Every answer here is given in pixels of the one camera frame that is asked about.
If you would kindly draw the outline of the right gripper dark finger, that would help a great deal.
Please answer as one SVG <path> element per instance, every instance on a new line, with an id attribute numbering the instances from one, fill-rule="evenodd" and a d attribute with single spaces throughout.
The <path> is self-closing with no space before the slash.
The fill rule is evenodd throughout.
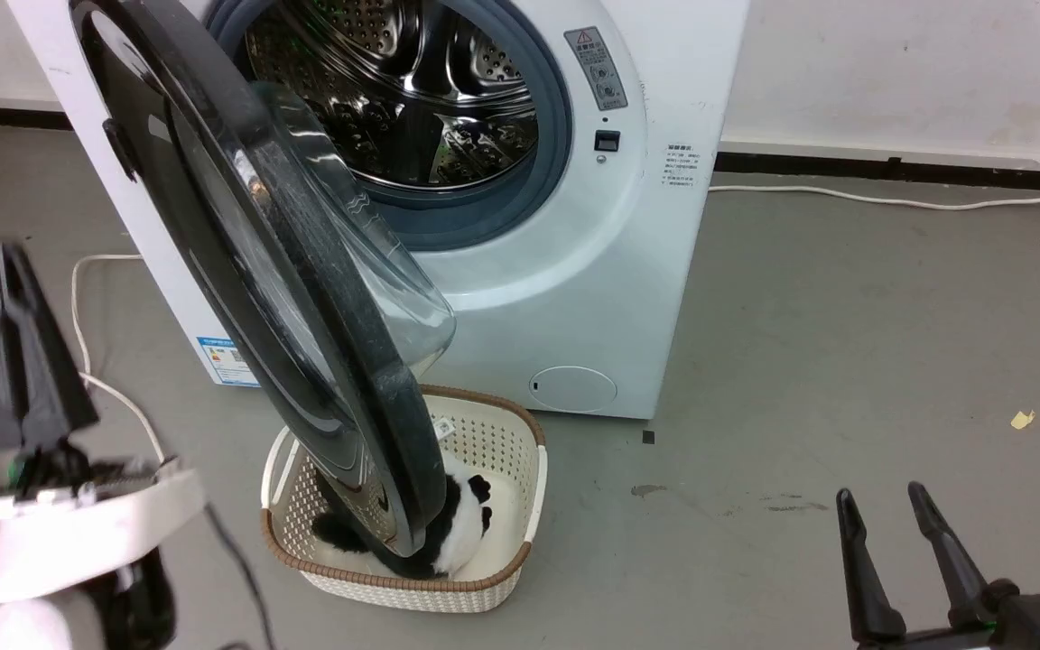
<path id="1" fill-rule="evenodd" d="M 998 624 L 1002 601 L 1018 595 L 1019 587 L 1009 579 L 987 581 L 925 485 L 911 480 L 907 491 L 917 526 L 933 547 L 948 595 L 950 625 L 953 628 L 994 627 Z"/>
<path id="2" fill-rule="evenodd" d="M 894 645 L 905 638 L 906 624 L 887 599 L 866 544 L 867 527 L 848 488 L 835 494 L 835 510 L 851 638 L 858 645 Z"/>

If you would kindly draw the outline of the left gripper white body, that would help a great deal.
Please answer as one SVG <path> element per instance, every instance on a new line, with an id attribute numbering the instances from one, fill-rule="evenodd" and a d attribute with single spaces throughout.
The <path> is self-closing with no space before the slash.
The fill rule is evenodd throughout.
<path id="1" fill-rule="evenodd" d="M 0 609 L 42 608 L 157 550 L 207 504 L 199 474 L 171 460 L 119 480 L 0 494 Z"/>

